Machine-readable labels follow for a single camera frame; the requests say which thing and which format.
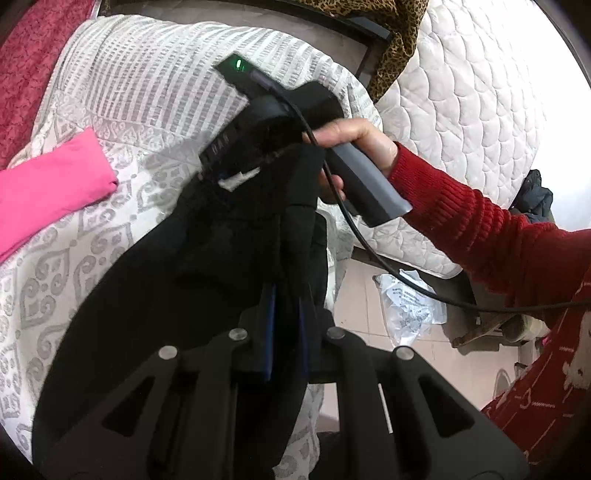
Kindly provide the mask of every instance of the red blanket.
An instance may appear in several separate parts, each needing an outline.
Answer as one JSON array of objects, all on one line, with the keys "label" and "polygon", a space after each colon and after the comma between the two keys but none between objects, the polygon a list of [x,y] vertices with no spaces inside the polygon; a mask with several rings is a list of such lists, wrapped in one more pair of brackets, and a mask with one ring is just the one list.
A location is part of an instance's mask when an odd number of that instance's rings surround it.
[{"label": "red blanket", "polygon": [[0,47],[0,170],[31,138],[51,72],[94,0],[38,0]]}]

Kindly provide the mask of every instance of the black cable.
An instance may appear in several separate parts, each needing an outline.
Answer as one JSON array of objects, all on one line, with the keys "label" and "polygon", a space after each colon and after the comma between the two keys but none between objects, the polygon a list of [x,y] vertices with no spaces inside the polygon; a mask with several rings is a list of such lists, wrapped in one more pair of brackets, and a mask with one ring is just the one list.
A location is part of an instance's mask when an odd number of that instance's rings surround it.
[{"label": "black cable", "polygon": [[[256,77],[256,78],[254,78],[254,80],[257,81],[257,83],[259,83],[258,82],[259,78]],[[314,132],[312,131],[312,128],[309,126],[308,122],[306,121],[306,119],[304,118],[302,113],[300,112],[300,109],[298,107],[296,107],[292,103],[292,101],[290,101],[289,98],[287,98],[286,95],[283,94],[282,91],[277,89],[270,82],[265,82],[265,85],[262,85],[262,86],[264,88],[266,88],[267,90],[269,90],[270,93],[272,93],[279,100],[284,102],[297,115],[302,126],[304,127],[304,130],[306,131],[306,134],[308,135],[308,138],[310,139],[310,143],[312,145],[314,145],[315,147],[318,147],[319,145],[318,145],[318,142],[316,141],[316,137],[314,136]],[[361,232],[357,228],[357,225],[355,225],[355,222],[351,218],[351,214],[349,213],[349,211],[347,210],[347,207],[343,203],[343,200],[341,199],[339,192],[337,191],[337,189],[335,187],[335,183],[332,180],[332,173],[330,171],[330,167],[328,166],[328,164],[326,162],[324,162],[322,169],[324,170],[324,174],[326,175],[326,180],[329,183],[330,189],[331,189],[333,195],[335,196],[336,203],[339,205],[340,211],[343,213],[343,216],[345,217],[345,221],[347,222],[347,224],[349,225],[351,230],[353,230],[353,233],[357,237],[357,240],[359,240],[359,243],[367,250],[367,252],[369,253],[369,256],[372,257],[390,275],[395,277],[397,280],[400,280],[406,286],[409,286],[413,290],[419,292],[420,294],[425,295],[426,297],[429,297],[430,299],[437,300],[442,303],[452,305],[454,307],[459,307],[463,310],[468,310],[470,312],[485,312],[485,313],[530,313],[530,312],[540,312],[543,310],[557,310],[557,309],[565,309],[565,308],[569,308],[569,307],[582,307],[582,306],[591,305],[591,299],[588,299],[588,300],[579,300],[579,301],[564,301],[561,303],[552,303],[552,304],[548,304],[548,305],[532,305],[530,307],[504,307],[504,308],[500,308],[500,309],[491,309],[491,308],[487,308],[487,307],[479,307],[478,305],[476,305],[474,303],[468,303],[465,301],[457,301],[457,300],[453,300],[453,299],[447,299],[445,297],[439,296],[436,293],[430,292],[429,290],[426,290],[425,288],[422,288],[422,287],[414,284],[409,279],[403,277],[399,272],[396,272],[370,246],[370,244],[367,242],[367,240],[363,237],[363,235],[361,234]]]}]

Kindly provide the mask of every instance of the white plastic bag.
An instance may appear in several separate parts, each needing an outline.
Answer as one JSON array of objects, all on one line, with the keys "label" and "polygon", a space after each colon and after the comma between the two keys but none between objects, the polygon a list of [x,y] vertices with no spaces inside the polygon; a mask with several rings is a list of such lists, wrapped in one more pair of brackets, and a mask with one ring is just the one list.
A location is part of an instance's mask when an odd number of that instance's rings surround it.
[{"label": "white plastic bag", "polygon": [[[419,287],[434,290],[416,270],[400,270],[400,274]],[[411,345],[415,338],[427,333],[432,323],[445,323],[447,310],[443,303],[430,299],[406,286],[390,274],[377,275],[388,334],[395,346]]]}]

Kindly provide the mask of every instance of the metal rivet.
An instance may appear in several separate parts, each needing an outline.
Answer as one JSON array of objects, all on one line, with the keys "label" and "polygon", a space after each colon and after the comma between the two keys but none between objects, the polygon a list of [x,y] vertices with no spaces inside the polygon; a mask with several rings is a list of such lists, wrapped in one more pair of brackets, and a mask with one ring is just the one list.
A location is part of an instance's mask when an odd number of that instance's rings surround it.
[{"label": "metal rivet", "polygon": [[326,330],[326,335],[331,340],[341,340],[345,336],[345,331],[341,327],[330,327]]},{"label": "metal rivet", "polygon": [[162,360],[170,360],[177,356],[178,350],[175,346],[166,345],[163,346],[160,350],[158,350],[158,356]]},{"label": "metal rivet", "polygon": [[412,360],[414,357],[414,350],[408,346],[400,346],[396,349],[396,356],[400,360]]},{"label": "metal rivet", "polygon": [[230,333],[228,333],[228,336],[235,342],[239,342],[248,336],[248,332],[244,328],[233,328],[230,330]]}]

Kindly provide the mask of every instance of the white patterned blanket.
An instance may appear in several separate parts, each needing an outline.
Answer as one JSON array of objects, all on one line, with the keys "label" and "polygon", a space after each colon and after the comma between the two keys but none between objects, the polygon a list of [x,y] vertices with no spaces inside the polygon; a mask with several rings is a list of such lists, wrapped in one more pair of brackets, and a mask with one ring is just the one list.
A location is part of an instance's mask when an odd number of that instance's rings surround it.
[{"label": "white patterned blanket", "polygon": [[[29,458],[37,398],[70,319],[117,258],[171,211],[182,185],[200,168],[200,150],[245,106],[212,69],[233,51],[286,87],[320,81],[347,116],[364,116],[381,127],[354,76],[289,35],[139,16],[84,23],[60,56],[31,143],[11,166],[93,127],[119,188],[48,226],[0,265],[0,423]],[[324,211],[329,307],[344,275],[338,260],[352,248],[342,218],[331,211]],[[307,478],[315,465],[322,393],[309,388],[278,478]]]}]

